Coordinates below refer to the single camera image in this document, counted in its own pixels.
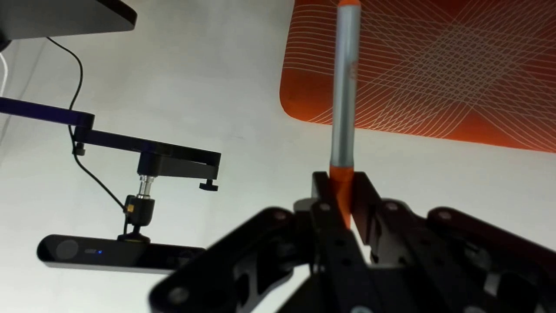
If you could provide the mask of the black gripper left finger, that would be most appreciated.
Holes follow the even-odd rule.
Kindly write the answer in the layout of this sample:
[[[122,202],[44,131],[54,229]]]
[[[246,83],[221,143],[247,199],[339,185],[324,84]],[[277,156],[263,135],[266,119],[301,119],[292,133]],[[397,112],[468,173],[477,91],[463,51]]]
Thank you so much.
[[[338,204],[334,185],[327,173],[315,173],[313,197],[317,204],[312,208],[312,220],[319,230],[346,232],[346,223]]]

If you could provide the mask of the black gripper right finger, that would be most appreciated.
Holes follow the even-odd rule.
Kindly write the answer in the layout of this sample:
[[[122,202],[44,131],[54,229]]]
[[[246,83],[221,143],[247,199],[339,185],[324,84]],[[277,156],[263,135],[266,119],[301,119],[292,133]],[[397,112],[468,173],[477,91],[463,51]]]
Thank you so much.
[[[383,208],[383,199],[365,173],[353,176],[352,201],[352,215],[358,234],[376,236],[379,230],[378,211]]]

